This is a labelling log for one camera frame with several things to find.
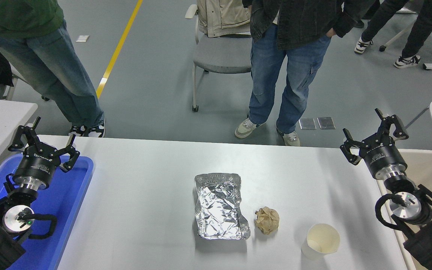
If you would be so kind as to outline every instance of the aluminum foil tray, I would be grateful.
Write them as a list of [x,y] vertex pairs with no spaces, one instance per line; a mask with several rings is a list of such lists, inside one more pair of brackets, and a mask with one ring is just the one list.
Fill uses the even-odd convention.
[[235,173],[199,174],[195,217],[204,239],[248,239],[250,229],[240,210],[241,178]]

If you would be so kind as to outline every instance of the chair leg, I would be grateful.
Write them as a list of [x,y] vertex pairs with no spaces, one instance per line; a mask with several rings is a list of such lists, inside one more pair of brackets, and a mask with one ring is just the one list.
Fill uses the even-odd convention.
[[199,106],[196,104],[196,64],[192,65],[192,111],[196,113]]
[[5,97],[5,99],[7,101],[11,101],[12,100],[12,96],[14,95],[14,89],[16,88],[16,84],[18,82],[18,79],[16,77],[12,78],[12,87],[9,87],[9,89],[7,90],[7,95]]
[[381,45],[379,47],[379,51],[384,51],[387,46],[393,44],[394,41],[396,41],[398,38],[400,38],[401,36],[403,36],[405,33],[409,32],[411,30],[411,28],[413,28],[413,24],[415,22],[416,22],[416,20],[414,20],[413,23],[411,23],[410,25],[408,25],[408,27],[406,27],[405,29],[403,29],[401,32],[397,33],[396,36],[394,36],[393,38],[391,38],[384,45]]
[[426,108],[424,108],[418,115],[416,115],[416,117],[411,120],[411,122],[409,122],[409,124],[407,126],[405,126],[404,128],[407,129],[410,127],[410,125],[412,125],[414,123],[414,121],[416,121],[420,116],[423,115],[423,113],[425,113],[425,111],[427,111],[429,109],[429,106],[427,106]]

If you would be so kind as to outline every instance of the blue jeans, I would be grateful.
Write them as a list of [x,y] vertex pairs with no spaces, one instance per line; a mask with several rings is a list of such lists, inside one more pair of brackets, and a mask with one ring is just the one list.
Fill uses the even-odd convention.
[[96,91],[74,52],[66,22],[46,36],[0,37],[0,52],[34,90],[52,99],[72,125],[103,123]]
[[308,86],[323,63],[331,38],[326,35],[302,47],[280,51],[276,44],[278,26],[273,24],[257,42],[252,43],[251,77],[253,88],[249,119],[255,124],[266,122],[275,99],[275,87],[284,58],[288,57],[286,87],[276,127],[283,133],[294,131],[305,112]]

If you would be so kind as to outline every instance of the green sweater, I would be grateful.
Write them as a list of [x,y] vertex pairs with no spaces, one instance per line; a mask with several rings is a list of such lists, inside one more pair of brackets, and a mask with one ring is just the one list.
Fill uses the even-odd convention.
[[57,0],[0,0],[0,37],[34,38],[58,29],[63,10]]

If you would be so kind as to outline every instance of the paper cup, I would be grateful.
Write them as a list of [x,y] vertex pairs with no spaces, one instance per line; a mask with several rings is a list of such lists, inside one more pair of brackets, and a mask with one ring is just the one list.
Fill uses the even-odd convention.
[[326,254],[335,253],[338,247],[338,231],[331,225],[320,223],[307,231],[301,251],[310,260],[319,260]]

